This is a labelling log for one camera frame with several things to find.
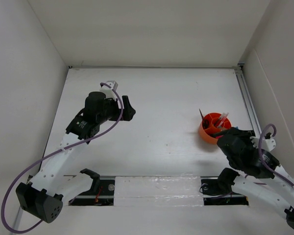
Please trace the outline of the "pink pen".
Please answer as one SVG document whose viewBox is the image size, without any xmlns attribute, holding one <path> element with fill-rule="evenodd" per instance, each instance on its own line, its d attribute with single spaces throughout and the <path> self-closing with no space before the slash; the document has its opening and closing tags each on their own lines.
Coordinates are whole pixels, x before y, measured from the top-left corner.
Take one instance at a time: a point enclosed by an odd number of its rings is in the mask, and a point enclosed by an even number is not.
<svg viewBox="0 0 294 235">
<path fill-rule="evenodd" d="M 228 115 L 229 115 L 229 113 L 226 113 L 226 114 L 223 116 L 223 118 L 221 119 L 221 121 L 220 121 L 220 123 L 219 123 L 219 125 L 218 125 L 218 128 L 222 128 L 222 125 L 223 125 L 223 123 L 226 121 Z"/>
</svg>

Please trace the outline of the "black handled scissors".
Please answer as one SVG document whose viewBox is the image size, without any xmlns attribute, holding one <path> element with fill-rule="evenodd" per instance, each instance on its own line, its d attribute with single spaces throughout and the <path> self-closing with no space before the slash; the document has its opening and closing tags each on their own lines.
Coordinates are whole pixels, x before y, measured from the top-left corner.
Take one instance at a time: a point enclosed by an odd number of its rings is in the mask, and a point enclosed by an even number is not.
<svg viewBox="0 0 294 235">
<path fill-rule="evenodd" d="M 207 119 L 204 117 L 204 115 L 203 115 L 201 109 L 199 109 L 199 112 L 200 112 L 200 115 L 201 115 L 201 118 L 202 118 L 202 127 L 203 127 L 203 129 L 207 129 L 207 128 L 209 127 L 209 120 L 207 120 Z"/>
</svg>

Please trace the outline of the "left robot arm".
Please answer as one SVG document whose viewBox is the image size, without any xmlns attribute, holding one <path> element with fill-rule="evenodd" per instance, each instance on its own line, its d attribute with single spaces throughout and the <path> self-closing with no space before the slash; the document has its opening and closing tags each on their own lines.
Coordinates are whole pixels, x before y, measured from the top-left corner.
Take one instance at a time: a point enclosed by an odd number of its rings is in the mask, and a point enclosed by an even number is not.
<svg viewBox="0 0 294 235">
<path fill-rule="evenodd" d="M 63 206 L 82 192 L 94 194 L 99 190 L 100 175 L 87 168 L 72 179 L 65 177 L 68 169 L 107 121 L 131 121 L 136 111 L 126 95 L 115 90 L 91 92 L 82 108 L 66 128 L 58 150 L 48 157 L 45 165 L 28 183 L 19 183 L 16 195 L 21 208 L 36 218 L 53 222 Z"/>
</svg>

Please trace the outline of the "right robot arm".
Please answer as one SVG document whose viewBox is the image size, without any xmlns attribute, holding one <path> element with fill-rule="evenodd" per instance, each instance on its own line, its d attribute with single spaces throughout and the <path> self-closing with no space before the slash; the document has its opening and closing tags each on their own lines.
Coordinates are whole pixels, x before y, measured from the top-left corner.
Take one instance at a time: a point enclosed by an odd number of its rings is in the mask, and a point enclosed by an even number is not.
<svg viewBox="0 0 294 235">
<path fill-rule="evenodd" d="M 294 178 L 271 154 L 276 147 L 275 131 L 268 124 L 260 136 L 234 127 L 216 133 L 217 146 L 230 165 L 218 176 L 217 187 L 273 207 L 294 230 Z"/>
</svg>

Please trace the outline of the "black gel pen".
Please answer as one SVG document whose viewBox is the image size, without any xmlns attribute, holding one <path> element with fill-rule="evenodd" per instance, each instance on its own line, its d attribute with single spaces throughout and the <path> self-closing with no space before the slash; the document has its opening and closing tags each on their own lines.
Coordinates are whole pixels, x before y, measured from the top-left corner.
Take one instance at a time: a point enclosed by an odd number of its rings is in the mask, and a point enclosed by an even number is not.
<svg viewBox="0 0 294 235">
<path fill-rule="evenodd" d="M 222 115 L 219 117 L 219 119 L 216 122 L 216 125 L 215 125 L 216 127 L 220 126 L 220 124 L 222 123 L 222 120 L 224 119 L 224 117 L 225 117 L 225 113 L 222 113 Z"/>
</svg>

